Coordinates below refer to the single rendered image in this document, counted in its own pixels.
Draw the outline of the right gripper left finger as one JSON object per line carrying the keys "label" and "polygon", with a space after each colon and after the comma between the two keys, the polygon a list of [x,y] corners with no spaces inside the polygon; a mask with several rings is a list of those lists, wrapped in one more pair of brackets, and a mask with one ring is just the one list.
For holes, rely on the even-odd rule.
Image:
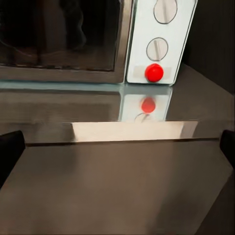
{"label": "right gripper left finger", "polygon": [[22,131],[0,136],[0,188],[4,185],[25,149]]}

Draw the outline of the microwave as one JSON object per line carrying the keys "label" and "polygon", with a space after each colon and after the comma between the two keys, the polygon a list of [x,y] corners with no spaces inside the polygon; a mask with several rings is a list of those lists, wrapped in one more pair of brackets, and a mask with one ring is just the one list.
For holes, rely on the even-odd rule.
{"label": "microwave", "polygon": [[0,0],[0,82],[172,86],[198,0]]}

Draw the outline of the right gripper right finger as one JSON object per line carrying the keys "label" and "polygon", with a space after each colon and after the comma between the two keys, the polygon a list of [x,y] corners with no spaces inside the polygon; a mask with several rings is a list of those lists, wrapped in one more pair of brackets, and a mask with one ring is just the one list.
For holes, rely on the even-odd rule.
{"label": "right gripper right finger", "polygon": [[235,132],[224,130],[219,146],[235,169]]}

